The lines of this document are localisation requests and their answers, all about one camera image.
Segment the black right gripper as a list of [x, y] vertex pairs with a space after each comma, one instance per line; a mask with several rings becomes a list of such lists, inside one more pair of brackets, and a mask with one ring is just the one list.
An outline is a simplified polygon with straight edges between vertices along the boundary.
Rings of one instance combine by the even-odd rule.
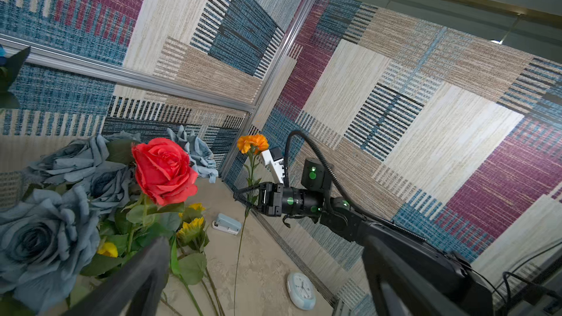
[[264, 182], [234, 191], [234, 200], [246, 209], [256, 209], [268, 217], [281, 217], [290, 212], [289, 192], [282, 184]]

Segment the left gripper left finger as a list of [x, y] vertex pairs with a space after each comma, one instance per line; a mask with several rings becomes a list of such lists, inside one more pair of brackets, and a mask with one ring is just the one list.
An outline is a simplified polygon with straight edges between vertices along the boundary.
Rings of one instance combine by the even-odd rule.
[[66, 315], [155, 315], [168, 282], [171, 247], [158, 237]]

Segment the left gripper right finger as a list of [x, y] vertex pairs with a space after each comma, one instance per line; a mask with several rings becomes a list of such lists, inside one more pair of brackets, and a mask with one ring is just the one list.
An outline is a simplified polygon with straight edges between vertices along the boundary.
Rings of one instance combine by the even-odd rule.
[[378, 315], [465, 315], [378, 238], [366, 240], [364, 267]]

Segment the large yellow sunflower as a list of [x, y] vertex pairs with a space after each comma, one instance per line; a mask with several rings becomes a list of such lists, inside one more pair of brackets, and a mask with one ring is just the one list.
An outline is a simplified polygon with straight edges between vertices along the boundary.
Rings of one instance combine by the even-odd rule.
[[201, 214], [206, 210], [206, 208], [201, 203], [193, 203], [192, 205], [188, 206], [189, 209], [198, 212]]

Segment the orange marigold bunch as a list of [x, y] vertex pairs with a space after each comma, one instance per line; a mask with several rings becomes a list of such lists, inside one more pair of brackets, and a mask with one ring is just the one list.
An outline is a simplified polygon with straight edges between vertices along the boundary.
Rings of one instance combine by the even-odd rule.
[[[245, 169], [247, 170], [247, 187], [252, 187], [261, 182], [260, 178], [256, 178], [255, 170], [259, 163], [259, 157], [262, 152], [269, 149], [269, 143], [266, 137], [262, 134], [257, 135], [245, 135], [241, 136], [237, 141], [237, 148], [242, 153], [247, 155], [249, 164], [244, 164]], [[237, 299], [237, 278], [238, 278], [238, 270], [239, 270], [239, 261], [241, 255], [241, 246], [242, 240], [244, 235], [244, 227], [247, 221], [247, 217], [250, 213], [250, 207], [246, 206], [244, 211], [244, 221], [242, 224], [241, 232], [240, 232], [240, 239], [239, 239], [239, 249], [237, 254], [237, 266], [235, 272], [235, 285], [234, 285], [234, 300]]]

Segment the yellow tulip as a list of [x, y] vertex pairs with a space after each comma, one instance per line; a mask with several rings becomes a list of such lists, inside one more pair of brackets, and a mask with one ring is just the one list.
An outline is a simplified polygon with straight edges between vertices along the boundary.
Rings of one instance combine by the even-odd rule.
[[110, 241], [104, 242], [97, 250], [98, 255], [116, 258], [119, 256], [119, 251], [116, 245]]

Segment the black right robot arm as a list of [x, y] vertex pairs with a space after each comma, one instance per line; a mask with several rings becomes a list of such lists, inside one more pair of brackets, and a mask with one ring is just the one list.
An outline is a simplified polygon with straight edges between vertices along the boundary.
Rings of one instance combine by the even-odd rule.
[[333, 169], [324, 159], [308, 158], [301, 189], [264, 182], [235, 191], [234, 198], [264, 216], [308, 217], [362, 246], [377, 315], [494, 315], [491, 291], [465, 258], [332, 197]]

